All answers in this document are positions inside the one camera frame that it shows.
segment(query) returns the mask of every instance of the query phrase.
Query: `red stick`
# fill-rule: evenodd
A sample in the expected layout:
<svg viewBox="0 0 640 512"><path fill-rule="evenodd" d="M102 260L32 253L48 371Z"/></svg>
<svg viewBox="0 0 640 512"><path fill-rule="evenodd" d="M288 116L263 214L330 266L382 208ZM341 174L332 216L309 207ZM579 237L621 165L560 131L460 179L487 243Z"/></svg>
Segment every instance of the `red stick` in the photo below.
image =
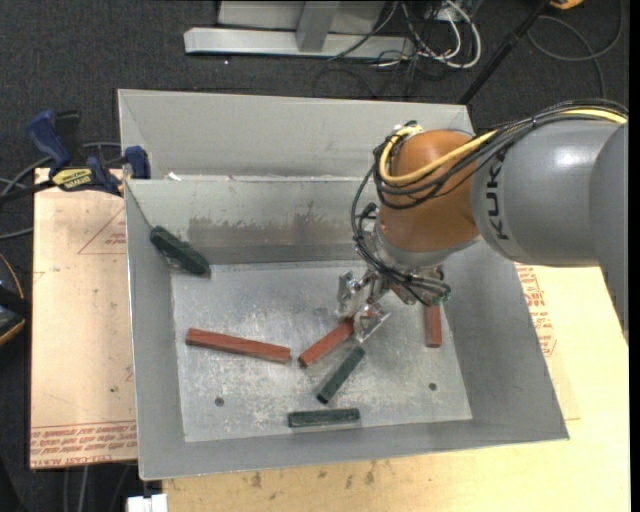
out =
<svg viewBox="0 0 640 512"><path fill-rule="evenodd" d="M425 314L428 317L427 325L431 331L431 336L427 341L427 347L438 348L442 346L442 318L440 317L440 306L430 306L426 308Z"/></svg>
<svg viewBox="0 0 640 512"><path fill-rule="evenodd" d="M347 318L336 327L333 331L327 334L324 338L316 341L307 350L305 350L298 361L303 367L308 367L310 364L315 363L321 357L327 355L340 343L346 340L353 333L353 318Z"/></svg>
<svg viewBox="0 0 640 512"><path fill-rule="evenodd" d="M261 341L236 338L235 336L227 336L226 334L201 331L200 329L189 329L186 341L187 345L212 348L214 350L219 350L220 352L240 354L243 356L255 357L257 359L273 361L275 363L286 364L291 358L291 349L287 347L263 343Z"/></svg>

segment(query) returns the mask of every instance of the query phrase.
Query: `black carpet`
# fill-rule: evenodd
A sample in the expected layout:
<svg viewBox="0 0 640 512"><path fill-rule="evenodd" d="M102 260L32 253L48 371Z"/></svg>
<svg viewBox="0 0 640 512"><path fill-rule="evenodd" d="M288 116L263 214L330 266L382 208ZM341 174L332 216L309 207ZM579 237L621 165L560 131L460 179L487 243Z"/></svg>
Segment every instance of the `black carpet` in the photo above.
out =
<svg viewBox="0 0 640 512"><path fill-rule="evenodd" d="M479 2L475 21L483 57L472 69L447 71L432 63L412 71L405 64L383 72L349 59L185 55L184 32L212 25L216 2L3 1L0 178L12 178L43 156L29 141L25 128L44 109L79 110L85 141L118 141L119 88L456 103L507 34L537 3ZM418 8L421 2L409 4ZM531 34L552 52L587 56L607 48L619 27L621 36L597 60L584 61L551 58L527 37L522 38L471 100L475 129L528 116L569 99L604 96L628 107L629 4L629 0L585 0L568 11L546 8L545 16L579 32L576 35L560 23L539 19ZM404 33L400 21L394 18L386 32ZM0 182L0 191L4 185ZM32 222L30 198L9 203L0 212L0 237L28 228ZM0 238L0 253L14 267L29 298L31 236ZM64 471L27 468L29 358L28 329L0 348L0 456L11 482L11 486L0 482L0 512L11 511L18 503L32 512L63 510L65 479L69 507L75 509L81 469L65 475ZM88 475L86 510L107 510L123 474L123 495L142 492L135 468L95 467ZM13 501L11 487L15 489Z"/></svg>

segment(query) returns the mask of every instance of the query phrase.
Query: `blue clamp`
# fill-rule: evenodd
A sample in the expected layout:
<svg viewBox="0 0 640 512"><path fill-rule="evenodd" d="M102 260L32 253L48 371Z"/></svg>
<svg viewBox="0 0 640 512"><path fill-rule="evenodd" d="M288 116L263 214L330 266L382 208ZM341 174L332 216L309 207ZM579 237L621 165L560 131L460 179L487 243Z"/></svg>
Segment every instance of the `blue clamp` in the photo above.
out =
<svg viewBox="0 0 640 512"><path fill-rule="evenodd" d="M27 127L27 134L35 146L55 163L49 169L49 180L68 192L97 190L121 195L122 180L112 175L108 169L104 169L98 157L89 156L85 165L72 162L72 153L65 147L63 139L55 129L55 119L53 110L45 110L34 117ZM140 146L127 148L123 160L125 178L149 179L151 177L147 154Z"/></svg>

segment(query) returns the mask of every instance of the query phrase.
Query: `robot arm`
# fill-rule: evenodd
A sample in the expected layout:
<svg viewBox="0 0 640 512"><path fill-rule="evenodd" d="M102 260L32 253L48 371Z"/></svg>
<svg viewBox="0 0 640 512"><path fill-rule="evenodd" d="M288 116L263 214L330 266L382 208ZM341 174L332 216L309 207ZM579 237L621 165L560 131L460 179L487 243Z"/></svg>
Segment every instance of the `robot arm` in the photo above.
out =
<svg viewBox="0 0 640 512"><path fill-rule="evenodd" d="M627 133L626 110L609 102L564 103L477 137L400 127L353 203L368 271L341 276L339 316L354 316L363 340L386 318L387 291L407 304L448 300L440 264L484 239L513 261L599 265L626 331ZM370 177L380 205L358 212Z"/></svg>

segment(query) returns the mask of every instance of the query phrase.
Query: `dark green block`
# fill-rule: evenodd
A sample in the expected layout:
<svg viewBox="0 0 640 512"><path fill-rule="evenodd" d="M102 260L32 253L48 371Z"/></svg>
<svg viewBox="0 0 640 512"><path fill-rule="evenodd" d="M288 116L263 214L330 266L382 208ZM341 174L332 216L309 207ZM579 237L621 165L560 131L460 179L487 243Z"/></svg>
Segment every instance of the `dark green block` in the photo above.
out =
<svg viewBox="0 0 640 512"><path fill-rule="evenodd" d="M360 346L354 348L337 371L326 381L324 386L322 386L316 398L323 404L329 403L329 400L338 392L363 357L364 349Z"/></svg>
<svg viewBox="0 0 640 512"><path fill-rule="evenodd" d="M340 427L358 423L359 409L322 409L289 413L290 428Z"/></svg>
<svg viewBox="0 0 640 512"><path fill-rule="evenodd" d="M187 242L179 240L162 226L156 226L149 235L151 243L155 245L167 258L176 261L182 268L193 274L207 274L211 272L209 262Z"/></svg>

